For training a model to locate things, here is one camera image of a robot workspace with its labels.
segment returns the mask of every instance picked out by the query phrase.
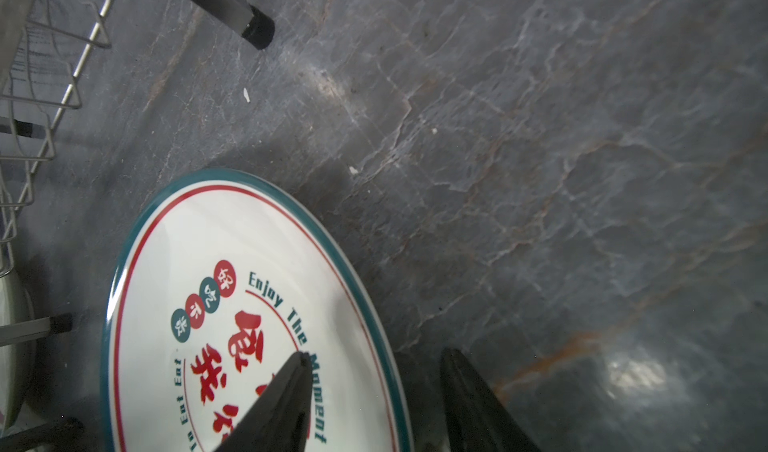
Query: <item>metal wire rack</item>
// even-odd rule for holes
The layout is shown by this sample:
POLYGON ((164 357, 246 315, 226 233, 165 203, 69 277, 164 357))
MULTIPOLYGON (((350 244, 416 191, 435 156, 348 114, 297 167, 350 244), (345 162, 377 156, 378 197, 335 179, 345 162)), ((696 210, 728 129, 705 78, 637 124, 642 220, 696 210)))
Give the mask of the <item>metal wire rack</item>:
POLYGON ((110 48, 104 26, 114 0, 34 0, 8 76, 0 83, 0 277, 14 268, 17 217, 34 201, 34 176, 56 158, 64 113, 94 48, 110 48))

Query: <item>plate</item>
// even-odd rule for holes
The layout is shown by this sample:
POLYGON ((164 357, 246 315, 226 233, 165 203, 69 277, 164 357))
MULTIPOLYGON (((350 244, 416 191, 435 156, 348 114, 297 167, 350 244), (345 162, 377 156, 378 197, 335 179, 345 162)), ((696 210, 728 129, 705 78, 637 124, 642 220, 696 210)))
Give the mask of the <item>plate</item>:
MULTIPOLYGON (((34 318, 32 303, 15 271, 0 277, 0 326, 34 318)), ((36 341, 0 347, 0 428, 10 430, 18 419, 29 387, 36 341)))
POLYGON ((312 357, 306 450, 411 452, 392 351, 307 209, 238 171, 162 190, 118 259, 102 353, 108 447, 211 452, 295 351, 312 357))

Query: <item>metal leg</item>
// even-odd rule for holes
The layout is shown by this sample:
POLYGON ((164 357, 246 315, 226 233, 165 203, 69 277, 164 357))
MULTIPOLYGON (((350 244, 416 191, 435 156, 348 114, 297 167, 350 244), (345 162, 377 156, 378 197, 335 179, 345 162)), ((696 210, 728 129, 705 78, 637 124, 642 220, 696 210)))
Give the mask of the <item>metal leg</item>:
POLYGON ((72 330, 72 314, 63 313, 56 317, 39 318, 33 321, 12 323, 0 327, 0 347, 19 342, 33 341, 54 333, 72 330))
POLYGON ((14 435, 0 438, 0 450, 4 452, 24 452, 44 444, 66 445, 80 436, 83 425, 74 418, 56 420, 39 427, 22 430, 14 435))
POLYGON ((272 42, 275 23, 246 0, 192 0, 259 50, 272 42))

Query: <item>red line on plate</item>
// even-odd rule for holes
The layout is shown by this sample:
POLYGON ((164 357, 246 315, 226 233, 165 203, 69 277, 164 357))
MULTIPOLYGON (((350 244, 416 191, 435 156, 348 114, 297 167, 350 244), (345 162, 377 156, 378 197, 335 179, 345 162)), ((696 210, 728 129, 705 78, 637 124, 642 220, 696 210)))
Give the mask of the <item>red line on plate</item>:
POLYGON ((285 218, 287 218, 291 223, 293 223, 301 232, 304 234, 304 236, 312 243, 312 245, 315 246, 317 251, 320 253, 323 260, 326 261, 326 264, 330 267, 331 271, 334 275, 336 275, 336 280, 339 281, 339 284, 341 285, 342 289, 344 290, 344 293, 346 294, 347 300, 352 305, 352 310, 355 311, 355 315, 357 316, 357 321, 360 324, 360 328, 363 330, 366 341, 368 342, 368 348, 371 353, 371 356, 374 358, 374 363, 376 364, 376 373, 379 376, 379 385, 382 388, 382 393, 384 395, 384 404, 386 405, 386 411, 387 411, 387 421, 389 423, 389 437, 392 441, 392 450, 397 452, 398 445, 395 439, 395 430, 392 427, 392 412, 390 411, 391 405, 389 403, 389 395, 387 394, 386 386, 384 385, 384 380, 382 379, 382 372, 381 367, 379 364, 379 358, 376 355, 376 353, 373 351, 373 346, 371 345, 371 339, 369 337, 368 331, 366 329, 365 324, 362 322, 362 319, 360 318, 360 312, 357 310, 357 306, 355 305, 354 300, 352 299, 352 296, 350 295, 350 291, 347 289, 346 285, 344 284, 344 281, 339 277, 339 274, 336 272, 336 268, 333 267, 328 257, 322 252, 321 246, 319 246, 314 239, 312 239, 312 236, 309 232, 304 230, 304 227, 301 226, 293 217, 288 215, 281 207, 274 204, 274 202, 266 199, 265 197, 262 197, 260 195, 255 194, 252 191, 245 190, 244 188, 235 187, 233 185, 207 185, 205 187, 195 188, 193 190, 187 191, 183 193, 182 195, 179 195, 178 197, 174 198, 172 202, 168 204, 168 206, 163 209, 155 219, 152 220, 152 223, 148 227, 147 231, 144 233, 142 238, 139 240, 139 245, 136 247, 136 252, 134 253, 133 258, 130 261, 130 266, 128 267, 128 274, 126 274, 125 278, 125 285, 123 285, 122 293, 120 295, 120 307, 118 308, 118 318, 117 322, 115 324, 115 338, 114 338, 114 403, 115 403, 115 418, 117 419, 117 426, 118 426, 118 438, 120 440, 120 448, 125 451, 125 437, 123 434, 123 425, 122 425, 122 419, 120 414, 120 392, 119 392, 119 380, 118 380, 118 371, 119 371, 119 351, 120 351, 120 327, 122 325, 122 317, 123 317, 123 308, 125 305, 125 298, 128 295, 128 285, 130 284, 130 276, 133 274, 134 268, 136 266, 136 261, 138 260, 139 254, 141 253, 141 249, 144 248, 144 245, 147 243, 147 239, 149 238, 149 235, 152 233, 154 228, 158 225, 160 220, 165 217, 168 212, 174 208, 176 205, 178 205, 180 202, 186 200, 189 197, 192 197, 193 195, 197 195, 199 193, 203 193, 206 191, 212 191, 212 190, 226 190, 226 191, 234 191, 238 192, 244 195, 248 195, 250 197, 256 198, 259 201, 264 202, 269 207, 274 208, 279 213, 281 213, 285 218))
POLYGON ((187 417, 190 419, 192 434, 194 434, 194 439, 197 441, 197 446, 200 448, 200 452, 205 452, 205 450, 203 450, 203 445, 200 443, 200 439, 197 438, 197 430, 194 429, 194 422, 192 422, 192 410, 190 410, 190 404, 187 402, 187 359, 184 359, 184 375, 181 377, 181 380, 184 381, 184 405, 187 406, 187 417))

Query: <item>gray marble surface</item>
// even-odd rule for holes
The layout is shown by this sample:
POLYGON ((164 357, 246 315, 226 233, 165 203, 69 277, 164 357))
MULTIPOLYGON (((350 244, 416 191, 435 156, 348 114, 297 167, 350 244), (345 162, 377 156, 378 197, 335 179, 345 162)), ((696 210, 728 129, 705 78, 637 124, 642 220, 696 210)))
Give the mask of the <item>gray marble surface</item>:
POLYGON ((264 52, 186 0, 116 1, 22 216, 38 311, 76 313, 34 410, 103 447, 120 246, 160 188, 227 167, 346 251, 419 451, 445 346, 543 450, 764 449, 768 0, 250 1, 264 52))

